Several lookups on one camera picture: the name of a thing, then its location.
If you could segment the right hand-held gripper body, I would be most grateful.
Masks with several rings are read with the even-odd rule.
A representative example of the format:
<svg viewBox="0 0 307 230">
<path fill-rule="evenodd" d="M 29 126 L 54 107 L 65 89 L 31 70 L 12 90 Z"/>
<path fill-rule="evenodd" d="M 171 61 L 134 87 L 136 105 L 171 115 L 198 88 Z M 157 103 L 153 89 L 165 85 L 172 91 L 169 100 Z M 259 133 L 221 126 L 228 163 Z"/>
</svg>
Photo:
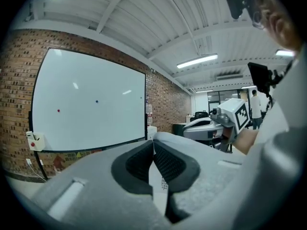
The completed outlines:
<svg viewBox="0 0 307 230">
<path fill-rule="evenodd" d="M 198 118 L 183 127 L 183 137 L 189 138 L 217 150 L 228 150 L 238 134 L 249 122 L 243 99 L 231 98 L 212 110 L 208 117 Z M 235 127 L 236 138 L 229 144 L 213 143 L 213 131 L 219 127 Z"/>
</svg>

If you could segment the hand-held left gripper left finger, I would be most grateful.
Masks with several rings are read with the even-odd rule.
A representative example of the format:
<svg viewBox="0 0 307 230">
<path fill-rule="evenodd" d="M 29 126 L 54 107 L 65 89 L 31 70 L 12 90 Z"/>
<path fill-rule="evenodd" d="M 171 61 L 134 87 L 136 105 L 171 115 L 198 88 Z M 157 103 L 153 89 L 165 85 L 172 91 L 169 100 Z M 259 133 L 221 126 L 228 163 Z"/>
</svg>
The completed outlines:
<svg viewBox="0 0 307 230">
<path fill-rule="evenodd" d="M 31 213 L 52 230 L 168 230 L 149 185 L 153 142 L 88 155 L 46 182 Z"/>
</svg>

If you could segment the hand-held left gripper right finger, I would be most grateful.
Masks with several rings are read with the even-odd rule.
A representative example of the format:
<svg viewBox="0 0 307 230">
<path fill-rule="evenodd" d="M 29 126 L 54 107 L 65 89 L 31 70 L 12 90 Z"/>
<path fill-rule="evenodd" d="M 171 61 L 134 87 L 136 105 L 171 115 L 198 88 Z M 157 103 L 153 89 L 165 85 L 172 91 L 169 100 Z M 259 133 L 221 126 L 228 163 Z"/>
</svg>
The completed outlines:
<svg viewBox="0 0 307 230">
<path fill-rule="evenodd" d="M 154 162 L 168 184 L 173 230 L 232 230 L 239 203 L 229 185 L 244 157 L 166 132 L 153 138 Z"/>
</svg>

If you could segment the person's right hand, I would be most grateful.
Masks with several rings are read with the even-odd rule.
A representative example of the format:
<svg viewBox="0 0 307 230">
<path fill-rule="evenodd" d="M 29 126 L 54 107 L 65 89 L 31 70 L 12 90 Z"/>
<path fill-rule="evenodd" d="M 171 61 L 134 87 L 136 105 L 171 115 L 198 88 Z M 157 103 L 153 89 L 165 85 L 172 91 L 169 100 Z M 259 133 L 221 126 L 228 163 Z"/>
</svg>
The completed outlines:
<svg viewBox="0 0 307 230">
<path fill-rule="evenodd" d="M 219 127 L 213 131 L 213 143 L 229 144 L 236 138 L 235 127 Z"/>
</svg>

